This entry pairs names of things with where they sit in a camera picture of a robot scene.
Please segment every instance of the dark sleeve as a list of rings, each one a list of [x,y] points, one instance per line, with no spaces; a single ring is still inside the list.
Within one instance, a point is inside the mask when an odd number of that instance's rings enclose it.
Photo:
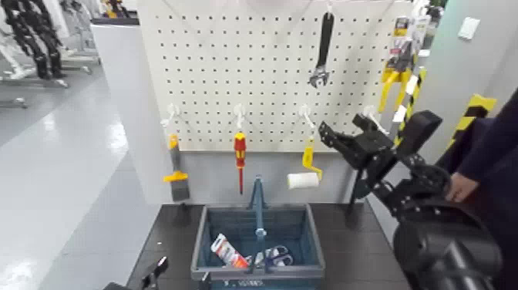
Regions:
[[[516,146],[518,146],[518,89],[457,171],[469,179],[481,181],[486,172]]]
[[[47,6],[45,6],[45,3],[43,3],[43,0],[24,0],[24,3],[26,3],[27,7],[25,8],[27,11],[32,10],[31,3],[34,3],[36,7],[38,7],[39,11],[41,12],[42,17],[49,23],[50,28],[53,28],[52,20],[50,18],[49,10],[47,10]]]

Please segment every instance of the white pegboard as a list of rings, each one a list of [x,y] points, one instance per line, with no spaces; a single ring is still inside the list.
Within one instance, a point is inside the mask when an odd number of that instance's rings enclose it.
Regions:
[[[378,105],[395,19],[407,1],[333,1],[327,86],[313,88],[327,1],[141,1],[139,17],[156,101],[182,150],[233,150],[234,107],[246,110],[250,151],[301,152],[311,128],[300,118],[354,133],[352,117]],[[327,152],[320,142],[315,151]]]

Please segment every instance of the adjustable wrench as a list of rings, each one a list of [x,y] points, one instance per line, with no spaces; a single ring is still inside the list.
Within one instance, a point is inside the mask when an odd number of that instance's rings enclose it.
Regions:
[[[320,34],[320,48],[318,51],[318,62],[314,68],[313,75],[309,77],[309,82],[315,89],[317,81],[322,80],[323,86],[328,83],[329,72],[325,71],[325,63],[328,59],[329,43],[331,42],[331,34],[333,32],[333,24],[335,17],[332,13],[326,12],[322,18],[322,31]]]

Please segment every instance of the yellow and black stripe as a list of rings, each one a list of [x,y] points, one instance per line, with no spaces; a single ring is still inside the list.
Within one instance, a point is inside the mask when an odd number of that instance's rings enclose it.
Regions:
[[[455,143],[455,140],[459,140],[463,137],[464,132],[475,118],[485,118],[487,114],[491,112],[495,104],[496,99],[484,98],[481,95],[473,95],[468,103],[468,108],[464,113],[464,116],[460,118],[459,125],[457,125],[456,131],[453,134],[452,139],[448,142],[448,147],[446,149],[448,150]]]
[[[415,101],[417,101],[417,99],[419,98],[419,93],[421,92],[422,82],[426,78],[426,72],[427,71],[426,71],[426,69],[424,67],[422,67],[419,70],[419,76],[418,76],[418,79],[417,79],[417,84],[415,85],[414,92],[412,93],[412,95],[410,95],[409,103],[406,105],[405,117],[403,118],[403,121],[401,122],[401,124],[399,124],[398,133],[395,135],[394,144],[396,146],[398,146],[401,143],[401,141],[403,140],[403,135],[402,135],[403,134],[403,129],[405,129],[406,122],[412,116],[412,113],[414,111]]]

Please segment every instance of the screwdriver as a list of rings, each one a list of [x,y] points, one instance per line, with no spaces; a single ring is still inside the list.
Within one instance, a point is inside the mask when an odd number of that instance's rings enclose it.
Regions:
[[[239,132],[234,135],[234,150],[236,151],[236,167],[239,171],[239,193],[243,195],[243,168],[244,168],[244,151],[247,145],[244,142],[244,133]]]

